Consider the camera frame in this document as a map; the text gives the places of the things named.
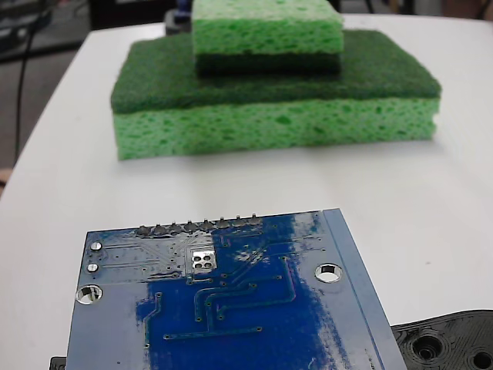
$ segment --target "blue paint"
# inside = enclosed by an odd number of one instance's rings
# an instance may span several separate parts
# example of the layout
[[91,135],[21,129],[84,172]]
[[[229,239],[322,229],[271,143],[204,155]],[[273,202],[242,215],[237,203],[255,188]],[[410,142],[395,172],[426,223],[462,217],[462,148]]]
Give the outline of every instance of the blue paint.
[[[215,230],[218,269],[207,275],[213,279],[207,287],[186,285],[185,279],[148,284],[150,297],[163,293],[161,313],[149,320],[152,369],[167,368],[168,363],[187,370],[268,370],[307,368],[309,364],[311,370],[327,365],[335,369],[330,361],[330,348],[320,342],[320,323],[314,320],[313,312],[318,311],[318,317],[329,320],[330,315],[323,312],[320,302],[297,274],[298,255],[290,246],[292,224],[293,217],[287,215],[264,220],[261,234],[256,232],[258,227],[242,227],[240,233],[234,233],[236,228]],[[270,247],[272,241],[283,242]],[[245,253],[254,257],[253,252],[264,255],[255,265],[247,265],[250,260],[238,261],[238,256]],[[212,298],[211,306],[206,306],[207,298]],[[197,301],[202,319],[199,322],[195,312]],[[152,308],[152,299],[139,303],[138,319],[144,320]],[[209,323],[207,309],[213,313]],[[164,339],[165,335],[190,333],[227,334]]]

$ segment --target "wire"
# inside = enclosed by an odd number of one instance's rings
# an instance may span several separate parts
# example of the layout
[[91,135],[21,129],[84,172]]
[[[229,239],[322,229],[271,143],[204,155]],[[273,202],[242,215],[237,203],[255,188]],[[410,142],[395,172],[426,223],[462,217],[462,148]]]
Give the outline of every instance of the wire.
[[24,55],[22,56],[22,61],[21,61],[21,73],[18,78],[18,86],[17,86],[17,112],[15,114],[15,151],[14,151],[15,163],[17,162],[18,156],[21,152],[21,111],[22,111],[22,90],[24,87],[25,67],[27,66],[28,63],[29,52],[32,46],[32,40],[34,39],[34,35],[38,30],[43,12],[45,11],[45,3],[46,0],[41,0],[39,2],[39,13],[36,17],[36,20],[34,21],[32,28],[29,30],[27,45],[25,46]]
[[486,16],[486,11],[488,10],[488,7],[491,5],[491,0],[487,0],[482,6],[481,9],[479,10],[478,15],[476,15],[476,19],[485,19]]
[[373,9],[373,4],[371,3],[371,0],[364,0],[367,3],[367,8],[369,13],[374,14],[375,10]]

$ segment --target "circuit board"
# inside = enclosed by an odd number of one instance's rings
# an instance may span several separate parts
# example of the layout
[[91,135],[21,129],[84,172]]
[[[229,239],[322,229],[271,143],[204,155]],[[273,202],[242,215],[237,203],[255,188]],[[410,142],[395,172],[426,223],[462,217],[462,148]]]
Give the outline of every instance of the circuit board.
[[404,370],[339,210],[90,232],[67,370]]

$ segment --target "stacked sponges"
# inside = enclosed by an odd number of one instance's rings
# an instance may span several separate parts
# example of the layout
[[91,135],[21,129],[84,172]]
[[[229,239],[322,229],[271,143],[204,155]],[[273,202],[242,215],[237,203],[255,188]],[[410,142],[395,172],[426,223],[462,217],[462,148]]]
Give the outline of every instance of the stacked sponges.
[[343,32],[325,0],[193,11],[193,36],[132,46],[112,94],[120,159],[431,138],[439,84],[387,36]]

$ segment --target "table surface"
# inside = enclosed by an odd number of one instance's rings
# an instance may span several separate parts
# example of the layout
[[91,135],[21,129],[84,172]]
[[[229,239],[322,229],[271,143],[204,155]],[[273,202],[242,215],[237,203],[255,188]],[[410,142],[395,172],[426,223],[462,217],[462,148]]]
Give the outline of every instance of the table surface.
[[443,86],[433,141],[119,162],[109,97],[129,46],[93,32],[0,200],[0,368],[65,355],[88,230],[340,207],[391,325],[493,309],[493,24],[348,15]]

